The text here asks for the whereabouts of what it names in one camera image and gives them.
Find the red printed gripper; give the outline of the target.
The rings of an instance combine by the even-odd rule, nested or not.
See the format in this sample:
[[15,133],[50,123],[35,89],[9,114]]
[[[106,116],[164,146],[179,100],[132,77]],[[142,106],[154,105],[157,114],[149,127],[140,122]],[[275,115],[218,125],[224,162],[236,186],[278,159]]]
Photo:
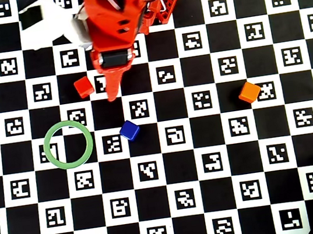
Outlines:
[[116,9],[114,0],[84,0],[87,25],[93,41],[95,68],[105,75],[109,102],[118,95],[124,72],[130,69],[133,44],[143,23],[143,0],[123,0]]

